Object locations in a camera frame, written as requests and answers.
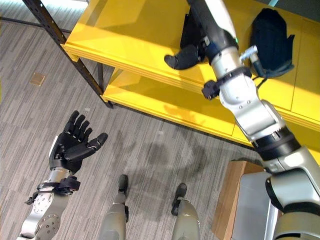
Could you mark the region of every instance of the yellow shelf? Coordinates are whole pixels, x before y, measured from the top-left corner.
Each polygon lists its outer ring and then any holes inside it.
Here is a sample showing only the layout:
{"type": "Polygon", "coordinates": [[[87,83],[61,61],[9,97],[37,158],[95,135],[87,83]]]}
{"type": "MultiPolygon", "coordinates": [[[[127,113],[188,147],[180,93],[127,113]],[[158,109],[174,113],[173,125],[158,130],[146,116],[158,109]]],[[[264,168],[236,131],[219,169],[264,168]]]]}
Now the yellow shelf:
{"type": "MultiPolygon", "coordinates": [[[[243,51],[249,46],[252,21],[266,5],[253,0],[247,0],[245,4],[243,1],[225,0],[225,4],[235,25],[239,48],[243,51]]],[[[91,0],[63,48],[75,61],[84,57],[111,65],[157,80],[165,86],[176,87],[173,89],[186,90],[189,98],[194,96],[194,101],[198,101],[202,98],[203,84],[215,79],[212,68],[208,64],[199,64],[179,71],[164,62],[166,54],[179,50],[184,17],[188,11],[185,0],[137,0],[134,4],[130,0],[91,0]]],[[[259,89],[259,96],[275,105],[289,122],[320,132],[320,87],[315,87],[320,79],[319,68],[316,69],[320,47],[306,47],[312,36],[306,33],[305,28],[312,26],[305,24],[305,18],[282,9],[277,11],[287,22],[288,35],[295,34],[295,68],[282,77],[269,79],[259,89]],[[305,64],[309,55],[317,56],[305,64]],[[316,70],[306,74],[309,65],[316,70]]],[[[316,40],[319,37],[320,34],[315,35],[312,40],[319,44],[316,40]]]]}
{"type": "MultiPolygon", "coordinates": [[[[217,99],[209,101],[197,93],[120,69],[114,71],[102,98],[251,146],[235,124],[234,116],[217,99]]],[[[320,164],[320,132],[293,123],[288,127],[320,164]]]]}

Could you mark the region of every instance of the cardboard box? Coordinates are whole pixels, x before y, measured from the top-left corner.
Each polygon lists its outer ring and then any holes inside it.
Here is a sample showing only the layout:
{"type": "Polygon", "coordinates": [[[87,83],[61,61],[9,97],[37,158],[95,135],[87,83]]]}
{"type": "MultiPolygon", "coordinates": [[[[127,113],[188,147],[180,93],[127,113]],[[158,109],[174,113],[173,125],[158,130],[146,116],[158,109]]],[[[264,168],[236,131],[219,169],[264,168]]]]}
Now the cardboard box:
{"type": "Polygon", "coordinates": [[[263,170],[262,166],[247,161],[228,163],[211,227],[219,240],[230,240],[232,237],[241,176],[263,170]]]}

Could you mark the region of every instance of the robot leg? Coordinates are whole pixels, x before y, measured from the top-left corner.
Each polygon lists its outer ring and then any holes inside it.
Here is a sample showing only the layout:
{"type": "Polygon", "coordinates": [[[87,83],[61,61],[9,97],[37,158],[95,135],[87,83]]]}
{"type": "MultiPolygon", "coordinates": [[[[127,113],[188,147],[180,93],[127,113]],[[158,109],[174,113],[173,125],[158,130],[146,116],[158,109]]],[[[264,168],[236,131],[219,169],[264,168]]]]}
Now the robot leg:
{"type": "Polygon", "coordinates": [[[128,176],[121,175],[119,178],[119,190],[112,206],[104,216],[99,231],[98,240],[125,240],[126,222],[129,211],[125,205],[128,188],[128,176]]]}
{"type": "Polygon", "coordinates": [[[172,203],[172,215],[176,216],[172,240],[200,240],[200,222],[194,206],[184,198],[187,186],[181,183],[172,203]]]}

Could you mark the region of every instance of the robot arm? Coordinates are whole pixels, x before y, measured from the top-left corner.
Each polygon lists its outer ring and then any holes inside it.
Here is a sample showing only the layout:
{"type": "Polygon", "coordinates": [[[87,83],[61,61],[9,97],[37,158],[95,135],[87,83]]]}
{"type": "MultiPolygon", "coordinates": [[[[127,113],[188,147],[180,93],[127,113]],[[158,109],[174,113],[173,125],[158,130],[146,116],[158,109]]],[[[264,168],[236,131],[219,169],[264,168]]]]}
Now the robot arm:
{"type": "Polygon", "coordinates": [[[88,142],[91,128],[88,121],[82,123],[84,115],[74,111],[63,132],[54,143],[49,157],[50,175],[48,180],[37,187],[29,198],[33,204],[31,213],[22,224],[17,240],[50,240],[60,227],[61,216],[68,204],[69,195],[79,190],[80,182],[73,176],[82,160],[94,154],[107,140],[106,133],[88,142]]]}
{"type": "Polygon", "coordinates": [[[271,202],[284,213],[274,239],[320,239],[320,169],[275,108],[260,100],[251,71],[243,64],[250,58],[263,76],[257,48],[239,54],[234,27],[222,0],[188,2],[204,39],[203,52],[217,79],[207,82],[202,92],[210,100],[219,96],[272,174],[266,189],[271,202]]]}

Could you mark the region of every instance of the floor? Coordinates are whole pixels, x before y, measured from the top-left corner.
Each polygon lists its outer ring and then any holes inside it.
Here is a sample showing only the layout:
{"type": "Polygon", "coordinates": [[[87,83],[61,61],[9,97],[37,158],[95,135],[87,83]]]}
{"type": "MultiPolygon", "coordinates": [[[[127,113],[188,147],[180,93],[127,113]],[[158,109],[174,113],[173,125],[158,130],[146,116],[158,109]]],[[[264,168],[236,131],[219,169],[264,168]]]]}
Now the floor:
{"type": "MultiPolygon", "coordinates": [[[[68,18],[76,22],[79,14],[68,18]]],[[[96,64],[84,62],[97,78],[96,64]]],[[[69,198],[57,240],[97,239],[121,174],[129,176],[128,240],[171,239],[171,202],[181,182],[197,209],[201,239],[214,240],[211,223],[228,161],[258,158],[191,128],[119,105],[106,108],[39,27],[0,23],[0,79],[0,239],[19,235],[31,209],[24,201],[49,176],[50,146],[74,110],[90,121],[90,138],[101,132],[109,138],[76,173],[80,190],[69,198]],[[41,87],[29,83],[34,72],[46,75],[41,87]]]]}

